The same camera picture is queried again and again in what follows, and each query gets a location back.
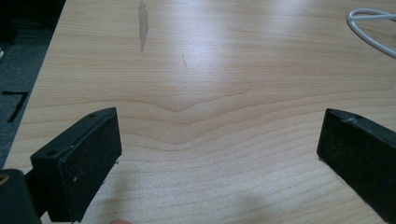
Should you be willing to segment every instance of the light wood surface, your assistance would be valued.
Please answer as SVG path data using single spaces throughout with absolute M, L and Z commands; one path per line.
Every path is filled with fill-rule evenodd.
M 328 107 L 396 130 L 396 61 L 348 27 L 357 7 L 396 12 L 368 0 L 68 0 L 6 168 L 27 172 L 33 152 L 115 106 L 123 154 L 83 223 L 382 223 L 316 153 Z M 394 25 L 363 24 L 390 47 Z

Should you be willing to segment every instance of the wood grain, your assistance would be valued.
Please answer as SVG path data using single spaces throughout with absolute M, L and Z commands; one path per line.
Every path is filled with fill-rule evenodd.
M 27 172 L 57 134 L 116 106 L 123 154 L 83 223 L 381 223 L 316 154 L 328 107 L 396 130 L 395 59 L 350 30 L 357 7 L 396 11 L 369 0 L 68 0 L 6 167 Z M 394 44 L 388 25 L 362 26 Z

